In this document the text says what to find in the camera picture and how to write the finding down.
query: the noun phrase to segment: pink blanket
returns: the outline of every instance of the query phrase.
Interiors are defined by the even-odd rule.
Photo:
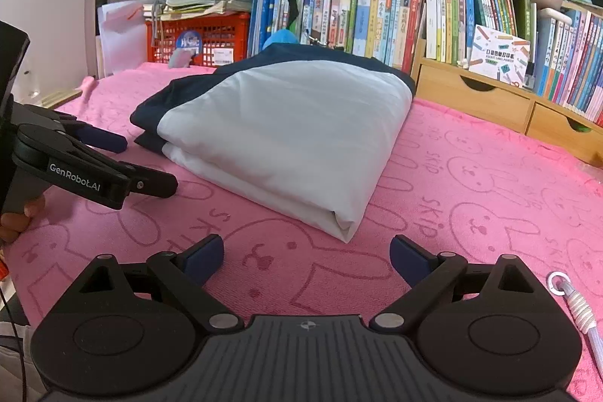
[[[203,70],[143,64],[88,84],[84,96],[62,110],[132,141],[140,133],[129,123],[135,106],[171,79]],[[158,251],[182,251],[210,233],[224,238],[226,254],[207,289],[247,317],[370,318],[408,289],[388,260],[390,240],[398,233],[432,252],[456,251],[477,262],[514,252],[542,280],[550,271],[565,271],[603,316],[601,187],[565,151],[439,105],[414,102],[349,245],[133,143],[119,159],[174,173],[177,195],[132,195],[114,211],[50,190],[46,213],[7,255],[33,324],[96,254],[143,261]],[[586,349],[569,389],[578,400],[603,397]]]

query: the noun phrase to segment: human hand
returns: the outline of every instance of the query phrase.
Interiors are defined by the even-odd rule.
[[[23,215],[19,213],[4,213],[0,217],[0,242],[12,243],[25,232],[31,219],[44,209],[46,201],[44,196],[29,201],[23,208]]]

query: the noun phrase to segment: wooden drawer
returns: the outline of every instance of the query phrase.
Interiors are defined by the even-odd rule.
[[[521,133],[530,108],[527,97],[427,66],[421,66],[417,97]]]
[[[572,128],[575,122],[556,111],[536,104],[528,127],[528,136],[565,148],[578,159],[595,167],[603,165],[603,132]]]

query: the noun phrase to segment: white cable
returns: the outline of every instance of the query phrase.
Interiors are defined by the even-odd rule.
[[[559,290],[556,290],[552,284],[552,279],[555,276],[561,276],[563,278],[557,286],[558,288],[561,288],[565,294],[569,311],[574,318],[578,330],[588,336],[590,346],[592,347],[595,356],[595,363],[599,370],[599,375],[603,378],[603,340],[601,339],[601,336],[599,336],[597,320],[593,313],[593,309],[590,308],[590,305],[582,294],[572,286],[566,275],[559,275],[558,273],[551,273],[549,275],[548,283],[553,293],[556,295],[560,294]]]

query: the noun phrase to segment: white sticker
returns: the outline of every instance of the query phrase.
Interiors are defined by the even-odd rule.
[[[227,66],[234,62],[234,49],[213,49],[213,65]]]

